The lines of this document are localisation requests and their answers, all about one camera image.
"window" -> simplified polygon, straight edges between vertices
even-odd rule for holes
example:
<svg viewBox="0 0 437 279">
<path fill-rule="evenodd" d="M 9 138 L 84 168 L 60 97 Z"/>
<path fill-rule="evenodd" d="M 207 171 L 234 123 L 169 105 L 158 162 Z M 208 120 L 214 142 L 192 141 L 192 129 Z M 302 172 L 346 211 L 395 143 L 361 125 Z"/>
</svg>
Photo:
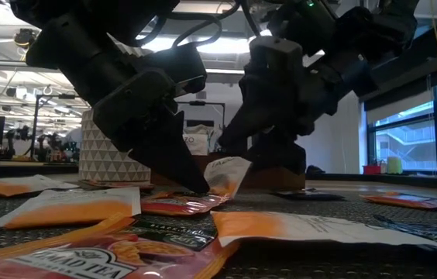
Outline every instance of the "window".
<svg viewBox="0 0 437 279">
<path fill-rule="evenodd" d="M 378 112 L 373 114 L 371 121 L 374 122 L 369 123 L 367 129 L 370 163 L 399 157 L 404 172 L 437 172 L 437 86 L 428 92 L 433 94 L 434 101 L 417 98 L 412 103 L 415 107 L 410 109 L 402 103 L 383 106 L 379 112 L 385 113 L 385 109 L 389 112 L 389 108 L 399 109 L 400 106 L 406 109 L 384 119 L 377 120 Z"/>
<path fill-rule="evenodd" d="M 400 157 L 403 170 L 437 170 L 433 121 L 378 130 L 375 139 L 377 161 Z"/>
</svg>

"table surface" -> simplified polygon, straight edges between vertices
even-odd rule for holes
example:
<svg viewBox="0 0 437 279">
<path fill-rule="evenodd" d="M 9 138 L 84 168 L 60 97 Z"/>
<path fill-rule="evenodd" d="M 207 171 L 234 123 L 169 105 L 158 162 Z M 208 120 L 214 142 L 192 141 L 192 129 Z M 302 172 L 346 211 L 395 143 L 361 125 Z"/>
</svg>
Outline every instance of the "table surface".
<svg viewBox="0 0 437 279">
<path fill-rule="evenodd" d="M 51 175 L 53 179 L 75 181 L 77 175 Z M 437 190 L 371 182 L 307 181 L 307 187 L 346 197 L 345 201 L 288 201 L 265 192 L 243 191 L 219 211 L 272 211 L 320 215 L 379 225 L 373 215 L 399 222 L 437 225 L 437 211 L 377 205 L 359 195 L 399 191 L 437 197 Z M 0 216 L 12 211 L 27 198 L 0 198 Z M 142 215 L 141 219 L 184 227 L 213 227 L 209 215 L 174 218 Z M 76 229 L 4 230 L 0 247 L 58 236 Z M 434 278 L 437 254 L 409 246 L 342 245 L 305 243 L 245 243 L 222 269 L 218 278 Z"/>
</svg>

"ceiling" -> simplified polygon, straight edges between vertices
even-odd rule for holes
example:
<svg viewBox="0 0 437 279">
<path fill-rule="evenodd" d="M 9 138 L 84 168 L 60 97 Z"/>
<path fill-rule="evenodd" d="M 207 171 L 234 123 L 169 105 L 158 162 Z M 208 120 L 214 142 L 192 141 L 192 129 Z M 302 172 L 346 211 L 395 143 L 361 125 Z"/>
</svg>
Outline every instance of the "ceiling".
<svg viewBox="0 0 437 279">
<path fill-rule="evenodd" d="M 426 2 L 428 0 L 422 0 L 421 5 Z M 265 4 L 260 0 L 252 0 L 251 3 L 253 11 L 273 9 L 271 4 Z M 338 15 L 342 15 L 360 3 L 360 0 L 342 0 L 338 5 L 332 5 L 332 7 Z M 373 8 L 376 3 L 377 0 L 363 1 L 363 4 L 370 8 Z M 227 10 L 229 7 L 229 4 L 222 1 L 181 1 L 176 7 L 176 11 L 217 13 Z M 168 48 L 175 37 L 196 24 L 197 22 L 193 21 L 170 21 L 165 25 L 160 36 L 145 47 L 153 51 Z M 235 84 L 241 77 L 244 65 L 249 61 L 248 42 L 253 34 L 241 11 L 224 19 L 222 25 L 222 38 L 210 46 L 202 47 L 199 51 L 205 67 L 209 69 L 207 82 Z M 0 94 L 8 82 L 10 86 L 25 88 L 29 93 L 49 92 L 50 90 L 46 88 L 51 88 L 52 95 L 75 94 L 71 83 L 61 73 L 28 68 L 23 62 L 20 62 L 25 53 L 13 43 L 12 37 L 21 28 L 35 27 L 17 19 L 6 5 L 0 5 Z M 143 36 L 150 31 L 149 27 L 147 28 L 142 32 Z M 214 32 L 214 26 L 209 26 L 196 32 L 189 40 L 203 40 Z M 140 53 L 140 50 L 124 46 L 121 43 L 118 43 L 118 47 L 127 53 Z M 311 57 L 311 59 L 307 58 L 305 63 L 310 64 L 319 57 L 320 55 Z M 75 100 L 52 98 L 49 102 L 42 102 L 44 102 L 44 106 L 39 110 L 39 127 L 43 127 L 45 130 L 77 127 L 80 125 L 81 113 L 88 109 L 87 104 L 79 98 Z M 0 97 L 0 115 L 7 115 L 9 125 L 18 125 L 19 121 L 32 125 L 34 105 L 33 98 L 19 99 L 3 95 Z M 52 123 L 55 119 L 64 119 L 66 125 L 60 126 Z"/>
</svg>

